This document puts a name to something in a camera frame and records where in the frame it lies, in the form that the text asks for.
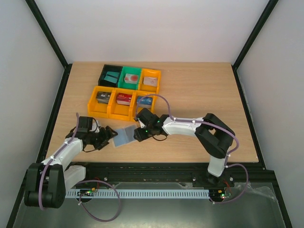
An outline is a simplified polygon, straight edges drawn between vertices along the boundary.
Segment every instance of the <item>wire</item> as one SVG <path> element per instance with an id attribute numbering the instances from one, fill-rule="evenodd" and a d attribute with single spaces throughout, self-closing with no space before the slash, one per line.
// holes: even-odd
<path id="1" fill-rule="evenodd" d="M 230 185 L 228 184 L 228 182 L 225 179 L 223 181 L 227 185 L 229 192 L 232 194 L 232 191 L 231 191 L 231 188 L 230 188 Z"/>
<path id="2" fill-rule="evenodd" d="M 96 128 L 95 128 L 95 130 L 93 131 L 93 132 L 95 132 L 95 131 L 97 131 L 98 123 L 97 123 L 97 120 L 96 120 L 94 117 L 92 117 L 92 118 L 93 118 L 93 120 L 95 120 L 95 123 L 96 123 Z"/>
<path id="3" fill-rule="evenodd" d="M 247 189 L 247 185 L 248 185 L 248 182 L 249 182 L 249 176 L 248 176 L 248 171 L 246 169 L 246 167 L 242 164 L 239 164 L 239 163 L 235 163 L 235 164 L 232 164 L 232 165 L 229 165 L 227 168 L 230 168 L 230 167 L 233 167 L 233 166 L 240 166 L 242 167 L 244 170 L 245 170 L 245 173 L 246 173 L 246 183 L 245 183 L 245 186 L 244 186 L 244 189 L 241 191 L 241 193 L 239 195 L 237 195 L 235 198 L 231 199 L 231 200 L 228 200 L 228 201 L 223 201 L 223 202 L 214 202 L 211 198 L 210 198 L 210 201 L 213 203 L 213 204 L 226 204 L 226 203 L 232 203 L 234 201 L 236 201 L 238 198 L 240 198 L 246 191 Z"/>
<path id="4" fill-rule="evenodd" d="M 162 98 L 162 99 L 166 102 L 167 107 L 168 107 L 168 114 L 169 114 L 169 117 L 170 117 L 171 120 L 176 121 L 176 122 L 182 122 L 182 123 L 192 123 L 191 120 L 177 119 L 177 118 L 173 117 L 172 114 L 171 114 L 171 109 L 170 109 L 170 105 L 169 105 L 168 100 L 167 100 L 166 98 L 164 98 L 163 96 L 159 95 L 159 94 L 148 94 L 148 95 L 146 95 L 146 96 L 143 96 L 143 97 L 141 97 L 141 98 L 139 99 L 138 103 L 140 104 L 140 102 L 142 101 L 142 99 L 144 99 L 144 98 L 146 98 L 146 97 L 148 97 L 148 96 L 152 96 L 152 95 L 153 95 L 153 96 L 158 96 L 158 97 Z M 136 107 L 136 111 L 135 111 L 136 114 L 135 114 L 135 116 L 137 116 L 137 112 L 138 112 L 138 106 Z M 229 157 L 229 155 L 230 155 L 232 152 L 236 151 L 236 150 L 239 148 L 239 141 L 238 141 L 237 137 L 236 137 L 233 133 L 231 133 L 230 131 L 226 130 L 225 128 L 222 128 L 222 127 L 217 126 L 217 125 L 215 125 L 215 124 L 208 123 L 208 122 L 206 122 L 206 121 L 201 121 L 201 120 L 195 120 L 195 123 L 201 123 L 201 124 L 204 124 L 204 125 L 211 126 L 211 127 L 213 127 L 213 128 L 217 128 L 217 129 L 219 129 L 219 130 L 221 130 L 221 131 L 227 133 L 229 136 L 231 136 L 231 137 L 236 141 L 236 144 L 237 144 L 237 145 L 235 146 L 235 148 L 233 148 L 232 150 L 230 150 L 230 151 L 228 151 L 228 152 L 226 153 L 226 158 L 225 158 L 225 163 L 224 163 L 224 165 L 226 166 L 226 165 L 227 165 L 227 162 L 228 162 L 228 157 Z"/>
<path id="5" fill-rule="evenodd" d="M 116 193 L 116 195 L 117 195 L 117 198 L 118 198 L 118 209 L 117 209 L 117 212 L 116 212 L 116 214 L 112 217 L 112 218 L 110 218 L 110 219 L 100 219 L 100 218 L 97 218 L 97 217 L 95 217 L 94 215 L 92 215 L 87 209 L 86 209 L 86 207 L 84 206 L 84 204 L 82 203 L 82 201 L 81 201 L 81 197 L 84 195 L 84 193 L 83 194 L 81 194 L 80 195 L 80 197 L 79 197 L 79 205 L 80 206 L 82 206 L 82 208 L 86 211 L 86 213 L 91 217 L 91 218 L 93 218 L 93 219 L 95 219 L 96 221 L 99 221 L 99 222 L 111 222 L 111 221 L 113 221 L 114 219 L 116 219 L 117 217 L 118 217 L 118 215 L 120 214 L 120 212 L 121 212 L 121 210 L 122 210 L 122 202 L 121 202 L 121 199 L 120 199 L 120 196 L 119 196 L 119 193 L 118 193 L 118 191 L 114 188 L 114 186 L 112 186 L 111 184 L 109 184 L 109 183 L 107 183 L 107 182 L 104 182 L 104 181 L 102 181 L 102 180 L 83 180 L 83 181 L 80 181 L 80 182 L 78 182 L 78 184 L 82 184 L 82 183 L 89 183 L 89 182 L 98 182 L 98 183 L 102 183 L 102 184 L 105 184 L 105 185 L 107 185 L 107 186 L 109 186 L 111 189 L 113 189 L 114 191 L 115 191 L 115 193 Z"/>
<path id="6" fill-rule="evenodd" d="M 98 177 L 95 177 L 94 179 L 96 179 L 96 180 L 99 180 L 99 181 L 100 181 L 100 179 L 99 179 Z M 97 182 L 97 190 L 99 190 L 99 182 Z"/>
<path id="7" fill-rule="evenodd" d="M 45 167 L 42 171 L 40 183 L 39 183 L 39 189 L 38 189 L 38 204 L 39 204 L 39 207 L 41 210 L 46 209 L 42 205 L 42 187 L 43 187 L 44 177 L 47 173 L 50 163 L 52 163 L 52 161 L 55 160 L 55 158 L 63 151 L 63 149 L 74 140 L 74 137 L 76 135 L 76 132 L 77 132 L 77 129 L 79 126 L 79 114 L 78 113 L 76 113 L 76 117 L 77 117 L 77 124 L 76 124 L 75 131 L 74 131 L 72 137 L 69 139 L 69 141 L 67 141 L 67 143 L 64 143 L 53 156 L 51 156 L 50 160 L 47 162 L 47 164 L 45 165 Z"/>
<path id="8" fill-rule="evenodd" d="M 153 135 L 152 138 L 155 139 L 156 141 L 161 142 L 161 141 L 165 141 L 168 137 L 166 136 L 166 138 L 164 138 L 164 139 L 157 139 L 157 138 L 155 138 L 154 135 Z"/>
<path id="9" fill-rule="evenodd" d="M 95 131 L 97 130 L 97 128 L 98 128 L 98 124 L 97 124 L 97 120 L 96 120 L 94 117 L 92 117 L 92 118 L 93 118 L 93 120 L 95 120 L 95 123 L 96 123 L 96 128 L 95 128 L 95 130 L 93 131 L 93 132 L 95 132 Z M 97 150 L 101 149 L 101 147 L 102 147 L 102 146 L 99 146 L 99 147 L 97 147 L 96 149 L 93 149 L 93 150 L 90 150 L 90 151 L 85 151 L 85 150 L 83 149 L 82 151 L 83 151 L 83 152 L 86 152 L 86 153 L 89 153 L 89 152 L 97 151 Z"/>
<path id="10" fill-rule="evenodd" d="M 76 127 L 72 128 L 72 129 L 70 130 L 70 132 L 73 132 L 73 131 L 75 130 L 75 128 L 76 128 Z"/>
<path id="11" fill-rule="evenodd" d="M 93 150 L 90 150 L 90 151 L 85 151 L 85 150 L 83 150 L 83 151 L 86 152 L 86 153 L 89 153 L 89 152 L 93 152 L 93 151 L 100 150 L 101 147 L 102 147 L 102 145 L 100 145 L 100 146 L 98 146 L 96 149 L 93 149 Z"/>

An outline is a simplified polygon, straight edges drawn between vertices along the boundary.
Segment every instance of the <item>black metal frame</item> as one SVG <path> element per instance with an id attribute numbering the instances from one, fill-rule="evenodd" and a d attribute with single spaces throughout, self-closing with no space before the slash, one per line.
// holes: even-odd
<path id="1" fill-rule="evenodd" d="M 67 85 L 68 77 L 72 68 L 72 64 L 68 64 L 65 57 L 63 56 L 54 36 L 52 35 L 47 23 L 45 22 L 38 6 L 36 5 L 34 0 L 25 0 L 33 12 L 37 22 L 39 23 L 41 29 L 49 40 L 52 48 L 54 49 L 57 57 L 59 58 L 62 66 L 65 68 L 63 73 L 63 77 L 59 86 L 59 90 L 54 102 L 54 106 L 50 115 L 50 119 L 47 125 L 47 129 L 40 147 L 40 151 L 38 154 L 37 162 L 40 162 L 45 159 L 48 146 L 51 140 L 51 136 L 55 127 L 57 115 L 60 109 L 61 101 L 65 92 L 65 88 Z M 285 222 L 286 227 L 292 227 L 291 221 L 289 219 L 284 200 L 282 198 L 282 194 L 280 188 L 278 186 L 275 173 L 273 171 L 266 170 L 265 163 L 263 160 L 263 156 L 258 144 L 258 140 L 256 137 L 256 133 L 253 127 L 251 115 L 245 100 L 244 92 L 241 87 L 241 83 L 238 77 L 237 69 L 243 61 L 246 53 L 249 51 L 252 46 L 254 40 L 258 36 L 260 30 L 274 9 L 278 0 L 270 0 L 265 7 L 262 15 L 260 16 L 258 22 L 256 23 L 253 31 L 251 32 L 248 40 L 246 41 L 242 51 L 240 52 L 237 60 L 234 65 L 232 65 L 232 69 L 234 72 L 235 80 L 238 86 L 239 94 L 242 100 L 242 104 L 245 110 L 245 114 L 247 117 L 247 122 L 250 128 L 251 136 L 253 138 L 253 142 L 255 145 L 255 149 L 257 152 L 258 160 L 257 163 L 243 163 L 248 170 L 250 181 L 251 182 L 267 182 L 272 183 L 273 188 L 275 190 L 276 198 L 279 201 L 279 207 L 282 212 L 282 216 Z M 103 179 L 106 177 L 109 182 L 116 183 L 122 181 L 129 182 L 193 182 L 194 186 L 205 186 L 206 183 L 202 181 L 199 176 L 207 170 L 207 163 L 90 163 L 90 162 L 76 162 L 73 164 L 79 164 L 86 167 L 87 170 L 87 178 L 99 177 Z M 244 182 L 246 180 L 246 176 L 244 170 L 237 167 L 232 167 L 228 169 L 228 172 L 233 176 L 234 181 Z M 7 224 L 8 228 L 13 227 L 20 203 L 24 194 L 24 186 L 25 186 L 25 178 L 20 187 L 16 202 L 14 204 L 11 216 L 9 218 L 9 222 Z"/>

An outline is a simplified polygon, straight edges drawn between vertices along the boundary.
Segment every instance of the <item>black cable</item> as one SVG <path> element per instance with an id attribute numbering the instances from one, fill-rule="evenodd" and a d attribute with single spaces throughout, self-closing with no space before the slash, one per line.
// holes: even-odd
<path id="1" fill-rule="evenodd" d="M 95 132 L 95 131 L 97 131 L 98 123 L 97 123 L 97 120 L 96 120 L 94 117 L 92 117 L 92 118 L 93 118 L 93 120 L 95 120 L 95 123 L 96 123 L 96 128 L 95 128 L 95 130 L 93 131 L 93 132 Z"/>
<path id="2" fill-rule="evenodd" d="M 97 123 L 97 120 L 96 120 L 94 117 L 92 117 L 92 118 L 93 118 L 93 120 L 94 120 L 95 123 L 96 123 L 96 128 L 95 128 L 95 130 L 94 130 L 93 132 L 96 132 L 96 130 L 97 130 L 97 128 L 98 128 L 98 123 Z M 100 148 L 101 148 L 101 146 L 97 147 L 96 149 L 90 150 L 90 151 L 85 151 L 85 150 L 82 150 L 82 151 L 84 151 L 84 152 L 86 152 L 86 153 L 89 153 L 89 152 L 97 151 L 97 150 L 100 149 Z"/>
<path id="3" fill-rule="evenodd" d="M 101 148 L 102 146 L 99 146 L 97 147 L 96 149 L 93 149 L 93 150 L 90 150 L 90 151 L 85 151 L 85 150 L 82 150 L 83 152 L 86 152 L 86 153 L 89 153 L 89 152 L 93 152 L 93 151 L 97 151 Z"/>
<path id="4" fill-rule="evenodd" d="M 82 201 L 81 201 L 81 197 L 82 197 L 83 195 L 80 195 L 79 200 L 78 200 L 78 202 L 79 202 L 78 205 L 80 205 L 80 206 L 86 211 L 86 213 L 87 213 L 91 218 L 95 219 L 96 221 L 99 221 L 99 222 L 110 222 L 110 221 L 113 221 L 114 219 L 116 219 L 116 218 L 118 217 L 118 215 L 120 214 L 121 210 L 122 210 L 122 202 L 121 202 L 119 193 L 118 193 L 118 191 L 115 189 L 115 187 L 114 187 L 113 185 L 111 185 L 111 184 L 109 184 L 109 183 L 107 183 L 107 182 L 101 181 L 101 180 L 87 180 L 87 181 L 86 181 L 86 180 L 83 180 L 83 181 L 78 182 L 78 184 L 88 183 L 88 182 L 99 182 L 99 183 L 101 183 L 101 184 L 105 184 L 105 185 L 109 186 L 111 189 L 114 190 L 114 192 L 116 193 L 117 198 L 118 198 L 118 209 L 117 209 L 117 212 L 116 212 L 116 214 L 113 216 L 113 218 L 110 218 L 110 219 L 107 219 L 107 220 L 99 219 L 99 218 L 95 217 L 94 215 L 92 215 L 92 214 L 86 209 L 86 207 L 84 206 L 84 204 L 83 204 Z"/>
<path id="5" fill-rule="evenodd" d="M 168 138 L 168 136 L 166 136 L 166 138 L 164 138 L 164 139 L 157 139 L 157 138 L 155 138 L 154 136 L 152 136 L 152 138 L 155 139 L 156 141 L 161 142 L 161 141 L 165 141 L 165 140 Z"/>
<path id="6" fill-rule="evenodd" d="M 72 129 L 70 130 L 70 132 L 73 132 L 73 131 L 75 130 L 75 128 L 76 128 L 76 127 L 72 128 Z"/>

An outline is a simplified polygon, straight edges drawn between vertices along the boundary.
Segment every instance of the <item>small box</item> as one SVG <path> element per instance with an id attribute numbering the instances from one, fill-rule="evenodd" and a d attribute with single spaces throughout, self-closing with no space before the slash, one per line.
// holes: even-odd
<path id="1" fill-rule="evenodd" d="M 116 102 L 120 105 L 130 105 L 132 99 L 131 94 L 119 93 L 116 98 Z"/>
<path id="2" fill-rule="evenodd" d="M 147 86 L 154 86 L 157 87 L 158 79 L 156 77 L 144 77 L 143 84 Z"/>
<path id="3" fill-rule="evenodd" d="M 96 99 L 98 103 L 108 104 L 110 100 L 111 93 L 110 92 L 97 92 Z"/>
<path id="4" fill-rule="evenodd" d="M 130 84 L 137 84 L 138 78 L 138 75 L 126 74 L 124 77 L 124 82 Z"/>
<path id="5" fill-rule="evenodd" d="M 142 98 L 142 96 L 138 96 L 136 100 L 136 104 L 138 107 L 143 107 L 143 108 L 151 108 L 153 98 L 152 97 L 145 97 L 144 99 L 141 100 L 141 102 L 138 104 L 139 100 Z"/>

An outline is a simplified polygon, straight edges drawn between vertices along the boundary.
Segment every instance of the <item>red box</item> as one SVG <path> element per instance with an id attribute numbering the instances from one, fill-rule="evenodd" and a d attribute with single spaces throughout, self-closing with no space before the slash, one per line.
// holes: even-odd
<path id="1" fill-rule="evenodd" d="M 119 93 L 116 98 L 116 102 L 120 105 L 130 105 L 131 103 L 131 94 Z"/>

